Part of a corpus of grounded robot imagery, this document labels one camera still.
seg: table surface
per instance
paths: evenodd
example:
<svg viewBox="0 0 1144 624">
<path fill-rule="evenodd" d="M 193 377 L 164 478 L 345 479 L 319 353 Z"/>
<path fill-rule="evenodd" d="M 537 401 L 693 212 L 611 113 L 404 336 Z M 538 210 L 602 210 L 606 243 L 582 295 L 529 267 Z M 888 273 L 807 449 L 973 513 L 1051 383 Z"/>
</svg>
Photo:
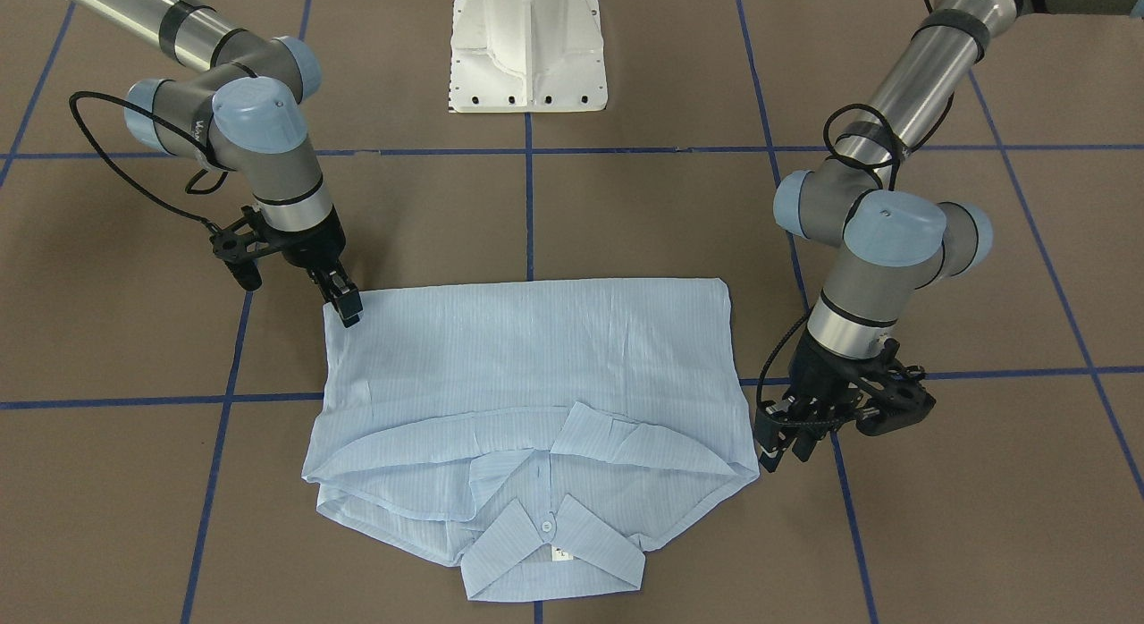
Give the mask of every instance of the table surface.
<svg viewBox="0 0 1144 624">
<path fill-rule="evenodd" d="M 833 258 L 773 223 L 774 183 L 819 164 L 826 116 L 868 98 L 924 16 L 599 0 L 605 111 L 461 116 L 453 0 L 205 1 L 318 54 L 303 111 L 362 289 L 720 277 L 748 394 Z M 1022 18 L 904 167 L 901 189 L 978 204 L 996 234 L 898 332 L 931 372 L 928 420 L 784 463 L 650 554 L 638 593 L 487 605 L 315 512 L 299 473 L 326 370 L 305 275 L 264 259 L 244 297 L 202 229 L 121 183 L 69 114 L 74 90 L 188 71 L 63 0 L 0 3 L 0 621 L 1137 621 L 1138 21 Z M 227 222 L 249 200 L 241 179 L 182 195 L 193 163 L 146 152 L 117 108 L 85 111 L 165 197 Z"/>
</svg>

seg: robotic arm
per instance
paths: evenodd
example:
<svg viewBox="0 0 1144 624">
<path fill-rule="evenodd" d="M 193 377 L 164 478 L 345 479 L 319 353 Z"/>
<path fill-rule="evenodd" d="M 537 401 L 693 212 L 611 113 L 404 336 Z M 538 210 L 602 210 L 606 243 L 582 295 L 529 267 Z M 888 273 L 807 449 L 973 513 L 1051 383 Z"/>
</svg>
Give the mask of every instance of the robotic arm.
<svg viewBox="0 0 1144 624">
<path fill-rule="evenodd" d="M 993 229 L 976 206 L 935 205 L 895 190 L 897 171 L 940 124 L 954 87 L 993 38 L 1033 11 L 1144 16 L 1144 0 L 937 0 L 869 102 L 829 118 L 831 156 L 818 171 L 779 184 L 778 224 L 839 253 L 804 318 L 791 386 L 780 401 L 757 397 L 755 439 L 769 472 L 791 448 L 805 461 L 818 441 L 851 420 L 875 436 L 914 425 L 934 408 L 921 385 L 924 370 L 897 360 L 891 331 L 915 290 L 978 264 Z M 851 110 L 860 114 L 832 142 L 829 124 Z"/>
<path fill-rule="evenodd" d="M 262 285 L 257 258 L 281 252 L 307 270 L 342 324 L 355 324 L 362 301 L 340 260 L 345 235 L 297 106 L 321 84 L 305 42 L 261 39 L 198 0 L 71 1 L 199 71 L 188 81 L 135 84 L 127 95 L 135 108 L 125 119 L 154 150 L 193 158 L 205 171 L 241 172 L 249 181 L 255 203 L 243 207 L 243 218 L 227 228 L 208 226 L 215 256 L 243 289 Z"/>
</svg>

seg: white bracket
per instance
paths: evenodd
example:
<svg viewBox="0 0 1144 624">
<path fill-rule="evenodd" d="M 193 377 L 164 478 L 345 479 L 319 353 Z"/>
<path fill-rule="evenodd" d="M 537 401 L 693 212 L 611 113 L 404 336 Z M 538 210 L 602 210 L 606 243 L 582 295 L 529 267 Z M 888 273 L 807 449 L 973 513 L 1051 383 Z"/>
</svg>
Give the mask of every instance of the white bracket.
<svg viewBox="0 0 1144 624">
<path fill-rule="evenodd" d="M 588 112 L 607 104 L 597 0 L 455 0 L 453 112 Z"/>
</svg>

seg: light blue joint cap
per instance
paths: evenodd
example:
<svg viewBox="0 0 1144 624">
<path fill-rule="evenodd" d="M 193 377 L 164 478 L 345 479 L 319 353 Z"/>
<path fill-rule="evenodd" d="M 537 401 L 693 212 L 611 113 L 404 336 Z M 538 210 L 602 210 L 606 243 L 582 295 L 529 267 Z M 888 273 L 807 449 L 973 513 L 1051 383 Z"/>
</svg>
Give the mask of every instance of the light blue joint cap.
<svg viewBox="0 0 1144 624">
<path fill-rule="evenodd" d="M 850 252 L 880 267 L 912 267 L 937 253 L 945 213 L 915 195 L 875 190 L 867 195 L 842 234 Z"/>
<path fill-rule="evenodd" d="M 960 202 L 956 202 L 955 204 L 969 213 L 969 216 L 974 219 L 974 226 L 977 227 L 977 253 L 974 254 L 974 261 L 969 262 L 966 270 L 958 274 L 960 276 L 977 264 L 980 264 L 982 260 L 988 256 L 990 250 L 993 248 L 993 222 L 990 221 L 990 216 L 985 214 L 985 211 L 982 211 L 972 204 L 961 204 Z"/>
<path fill-rule="evenodd" d="M 219 88 L 210 108 L 215 126 L 239 148 L 278 155 L 305 141 L 302 111 L 289 87 L 278 79 L 233 79 Z"/>
<path fill-rule="evenodd" d="M 277 37 L 275 40 L 289 49 L 299 74 L 302 74 L 302 101 L 310 98 L 310 95 L 321 87 L 321 66 L 318 65 L 318 57 L 313 56 L 310 46 L 294 37 Z"/>
<path fill-rule="evenodd" d="M 802 220 L 799 219 L 799 205 L 802 202 L 802 182 L 810 171 L 795 171 L 786 176 L 774 190 L 774 221 L 787 231 L 807 239 L 802 232 Z"/>
<path fill-rule="evenodd" d="M 143 79 L 138 84 L 135 84 L 132 86 L 132 89 L 127 90 L 127 103 L 143 108 L 148 112 L 153 112 L 154 94 L 159 92 L 159 86 L 162 85 L 162 81 L 164 79 Z M 134 110 L 124 108 L 124 123 L 127 124 L 127 129 L 132 133 L 132 136 L 138 140 L 141 144 L 145 144 L 145 147 L 159 152 L 167 152 L 167 148 L 162 148 L 162 143 L 159 142 L 159 132 L 156 131 L 154 121 Z"/>
</svg>

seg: fabric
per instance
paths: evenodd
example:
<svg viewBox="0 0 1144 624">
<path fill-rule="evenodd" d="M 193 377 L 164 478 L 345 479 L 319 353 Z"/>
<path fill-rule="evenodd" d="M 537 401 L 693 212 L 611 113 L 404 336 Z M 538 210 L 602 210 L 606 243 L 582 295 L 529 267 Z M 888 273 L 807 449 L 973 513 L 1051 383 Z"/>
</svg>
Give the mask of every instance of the fabric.
<svg viewBox="0 0 1144 624">
<path fill-rule="evenodd" d="M 716 279 L 362 294 L 325 309 L 302 477 L 318 512 L 445 566 L 469 599 L 634 591 L 644 552 L 758 477 Z"/>
</svg>

